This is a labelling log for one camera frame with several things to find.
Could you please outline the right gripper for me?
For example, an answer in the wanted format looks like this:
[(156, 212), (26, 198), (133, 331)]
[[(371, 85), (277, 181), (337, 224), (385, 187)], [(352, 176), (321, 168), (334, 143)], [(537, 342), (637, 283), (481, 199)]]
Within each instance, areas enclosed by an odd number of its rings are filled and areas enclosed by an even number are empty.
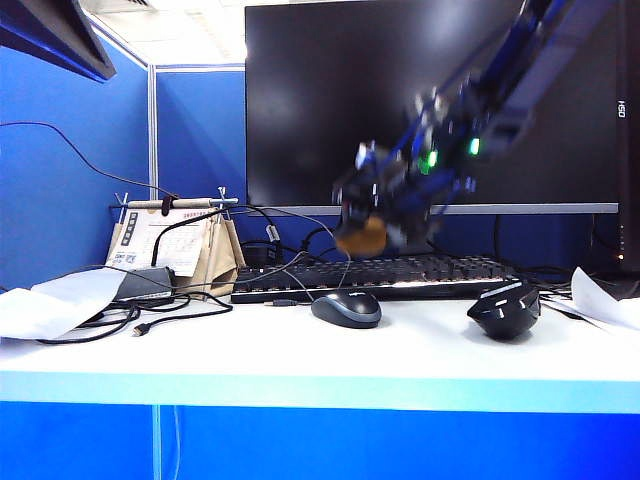
[(481, 88), (465, 84), (450, 103), (440, 99), (422, 107), (391, 150), (359, 146), (355, 166), (333, 189), (334, 235), (345, 246), (426, 247), (440, 230), (432, 205), (442, 201), (444, 210), (458, 192), (475, 189), (468, 163), (481, 155)]

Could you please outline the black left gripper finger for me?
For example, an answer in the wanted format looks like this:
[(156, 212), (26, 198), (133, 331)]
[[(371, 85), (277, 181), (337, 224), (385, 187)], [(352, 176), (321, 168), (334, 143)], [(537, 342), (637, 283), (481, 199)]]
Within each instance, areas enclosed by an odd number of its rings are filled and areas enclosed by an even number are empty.
[(2, 21), (1, 45), (97, 82), (108, 80), (108, 55), (83, 22), (48, 27)]
[[(92, 29), (77, 1), (5, 0), (1, 3), (2, 21), (24, 26), (38, 23), (48, 27), (83, 22)], [(108, 56), (108, 78), (115, 74), (116, 70)]]

